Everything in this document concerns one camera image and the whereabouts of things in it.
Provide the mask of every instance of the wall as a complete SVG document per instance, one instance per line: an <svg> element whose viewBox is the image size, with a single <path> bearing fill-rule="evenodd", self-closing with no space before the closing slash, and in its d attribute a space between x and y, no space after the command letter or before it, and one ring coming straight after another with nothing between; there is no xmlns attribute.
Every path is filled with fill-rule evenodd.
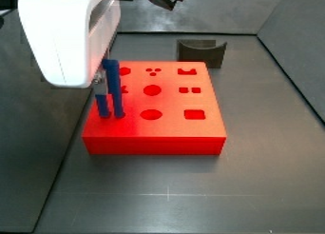
<svg viewBox="0 0 325 234"><path fill-rule="evenodd" d="M65 157L88 89L56 89L41 72L17 12L0 29L0 232L31 232Z"/></svg>
<svg viewBox="0 0 325 234"><path fill-rule="evenodd" d="M185 0L173 11L148 0L121 2L123 32L256 34L281 0Z"/></svg>
<svg viewBox="0 0 325 234"><path fill-rule="evenodd" d="M284 0L257 36L325 121L325 0Z"/></svg>

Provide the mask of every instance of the shape sorter board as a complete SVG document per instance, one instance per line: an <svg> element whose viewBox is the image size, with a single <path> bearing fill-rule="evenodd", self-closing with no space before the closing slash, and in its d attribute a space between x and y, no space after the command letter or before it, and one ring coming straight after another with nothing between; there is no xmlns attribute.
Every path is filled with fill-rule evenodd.
<svg viewBox="0 0 325 234"><path fill-rule="evenodd" d="M89 153L220 154L226 131L205 64L120 62L120 75L125 116L100 118L92 105Z"/></svg>

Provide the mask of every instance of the blue stick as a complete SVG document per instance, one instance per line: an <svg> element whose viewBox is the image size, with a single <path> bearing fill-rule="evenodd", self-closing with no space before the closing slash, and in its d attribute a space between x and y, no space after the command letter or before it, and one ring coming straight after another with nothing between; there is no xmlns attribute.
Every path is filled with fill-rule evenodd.
<svg viewBox="0 0 325 234"><path fill-rule="evenodd" d="M107 96L103 94L96 94L96 107L100 117L109 117L109 108L107 103Z"/></svg>
<svg viewBox="0 0 325 234"><path fill-rule="evenodd" d="M120 79L120 63L117 60L103 60L103 67L107 70L108 90L112 93L115 104L115 116L117 118L124 117L123 111L123 90Z"/></svg>

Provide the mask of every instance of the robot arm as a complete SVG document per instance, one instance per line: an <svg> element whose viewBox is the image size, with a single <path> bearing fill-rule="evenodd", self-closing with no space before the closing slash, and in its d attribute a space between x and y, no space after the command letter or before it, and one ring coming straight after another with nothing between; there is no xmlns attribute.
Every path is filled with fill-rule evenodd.
<svg viewBox="0 0 325 234"><path fill-rule="evenodd" d="M172 10L176 1L149 0ZM19 0L17 10L41 73L57 87L87 88L115 38L119 0Z"/></svg>

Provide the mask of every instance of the metal floor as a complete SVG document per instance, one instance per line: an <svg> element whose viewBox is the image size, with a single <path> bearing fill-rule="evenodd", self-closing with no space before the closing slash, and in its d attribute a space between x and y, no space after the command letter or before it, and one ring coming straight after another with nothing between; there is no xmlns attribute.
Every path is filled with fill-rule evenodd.
<svg viewBox="0 0 325 234"><path fill-rule="evenodd" d="M229 42L210 71L222 154L91 156L85 110L37 233L325 232L324 125L258 39L119 34L112 58L174 60L185 38Z"/></svg>

